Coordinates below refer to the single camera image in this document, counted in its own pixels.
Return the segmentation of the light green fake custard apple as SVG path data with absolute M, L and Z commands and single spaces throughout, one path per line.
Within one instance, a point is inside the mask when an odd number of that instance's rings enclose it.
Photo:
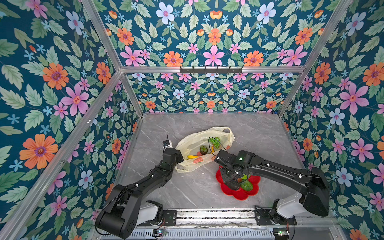
M 248 180 L 245 180 L 243 182 L 240 183 L 240 187 L 246 191 L 246 192 L 250 192 L 253 190 L 254 186 L 251 182 L 249 182 Z

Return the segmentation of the cream plastic bag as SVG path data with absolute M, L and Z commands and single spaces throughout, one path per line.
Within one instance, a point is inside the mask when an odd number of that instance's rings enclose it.
M 222 146 L 219 149 L 214 149 L 209 144 L 209 137 L 219 137 Z M 182 139 L 176 149 L 181 151 L 184 161 L 177 164 L 176 171 L 180 174 L 191 173 L 196 169 L 209 164 L 215 160 L 219 150 L 229 150 L 235 141 L 235 135 L 228 127 L 213 127 L 205 131 L 194 133 Z M 199 152 L 200 146 L 208 147 L 208 153 L 201 155 Z M 188 155 L 199 156 L 196 159 L 188 159 Z

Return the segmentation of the red flower-shaped plate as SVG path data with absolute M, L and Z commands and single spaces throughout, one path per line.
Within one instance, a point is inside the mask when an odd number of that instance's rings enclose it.
M 255 196 L 259 192 L 259 183 L 261 178 L 259 176 L 248 176 L 248 181 L 254 186 L 250 192 L 244 191 L 241 187 L 238 190 L 231 190 L 224 182 L 220 170 L 216 172 L 216 180 L 220 183 L 222 192 L 227 196 L 232 196 L 239 201 L 245 201 L 250 196 Z

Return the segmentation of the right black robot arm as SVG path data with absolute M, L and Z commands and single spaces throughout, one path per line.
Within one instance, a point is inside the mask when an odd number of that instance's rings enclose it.
M 294 195 L 275 201 L 271 212 L 274 218 L 289 219 L 305 212 L 320 217 L 329 215 L 330 187 L 320 169 L 287 167 L 247 151 L 234 155 L 220 150 L 214 161 L 220 166 L 224 184 L 231 190 L 240 188 L 238 179 L 244 175 L 266 178 L 295 190 Z

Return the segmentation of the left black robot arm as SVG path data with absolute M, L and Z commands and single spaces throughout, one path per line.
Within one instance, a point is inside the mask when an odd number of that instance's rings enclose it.
M 183 162 L 181 151 L 163 150 L 163 159 L 146 177 L 130 185 L 116 185 L 100 211 L 95 229 L 104 230 L 121 239 L 128 238 L 138 224 L 143 200 L 163 187 L 171 178 L 177 164 Z

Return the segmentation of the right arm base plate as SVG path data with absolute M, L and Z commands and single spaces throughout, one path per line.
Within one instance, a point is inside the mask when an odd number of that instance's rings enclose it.
M 280 199 L 276 199 L 271 209 L 265 209 L 258 205 L 254 206 L 255 219 L 258 226 L 276 225 L 276 226 L 296 226 L 297 221 L 293 216 L 291 218 L 282 217 L 277 213 L 277 206 Z

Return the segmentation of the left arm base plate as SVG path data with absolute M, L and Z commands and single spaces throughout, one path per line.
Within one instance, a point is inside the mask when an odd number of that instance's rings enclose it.
M 160 227 L 165 225 L 166 227 L 174 227 L 177 222 L 178 211 L 176 210 L 163 210 L 158 213 L 155 219 L 146 221 L 137 225 L 137 227 Z

